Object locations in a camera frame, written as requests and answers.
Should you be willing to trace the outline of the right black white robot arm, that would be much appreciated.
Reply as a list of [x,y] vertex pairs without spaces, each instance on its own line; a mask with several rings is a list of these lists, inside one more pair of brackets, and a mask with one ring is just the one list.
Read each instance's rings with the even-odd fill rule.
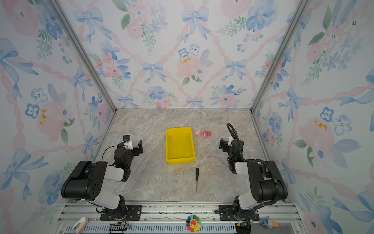
[[272,160],[246,160],[243,158],[244,142],[230,137],[220,139],[219,149],[228,154],[228,168],[235,175],[245,175],[249,190],[236,196],[232,205],[220,205],[215,213],[221,221],[258,221],[258,210],[285,200],[288,191],[280,172]]

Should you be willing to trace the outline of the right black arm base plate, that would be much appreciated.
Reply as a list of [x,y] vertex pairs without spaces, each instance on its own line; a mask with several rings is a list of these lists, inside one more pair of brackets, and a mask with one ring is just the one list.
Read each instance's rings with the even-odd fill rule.
[[260,217],[257,211],[243,210],[234,205],[219,205],[218,210],[214,211],[220,216],[221,221],[239,221],[239,222],[254,222],[259,221]]

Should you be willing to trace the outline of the black handled screwdriver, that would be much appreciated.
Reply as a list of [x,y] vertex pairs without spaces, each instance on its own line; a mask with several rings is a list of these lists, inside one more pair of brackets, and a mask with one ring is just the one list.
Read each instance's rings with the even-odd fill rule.
[[195,186],[195,192],[198,193],[198,181],[199,181],[199,168],[195,169],[195,181],[196,181],[196,186]]

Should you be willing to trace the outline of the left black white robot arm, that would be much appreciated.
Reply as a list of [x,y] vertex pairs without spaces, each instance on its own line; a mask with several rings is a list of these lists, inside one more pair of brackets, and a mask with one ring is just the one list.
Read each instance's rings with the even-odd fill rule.
[[106,161],[80,161],[64,182],[65,199],[85,200],[96,206],[101,221],[139,221],[142,205],[127,205],[125,198],[103,188],[104,181],[126,182],[135,156],[143,154],[142,141],[132,146],[129,135],[116,146],[114,164]]

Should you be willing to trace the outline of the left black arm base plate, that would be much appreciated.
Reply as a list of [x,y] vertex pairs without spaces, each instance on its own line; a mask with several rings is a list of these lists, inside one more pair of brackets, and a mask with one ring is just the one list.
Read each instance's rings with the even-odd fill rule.
[[114,210],[103,209],[101,221],[139,221],[142,214],[142,205],[125,205]]

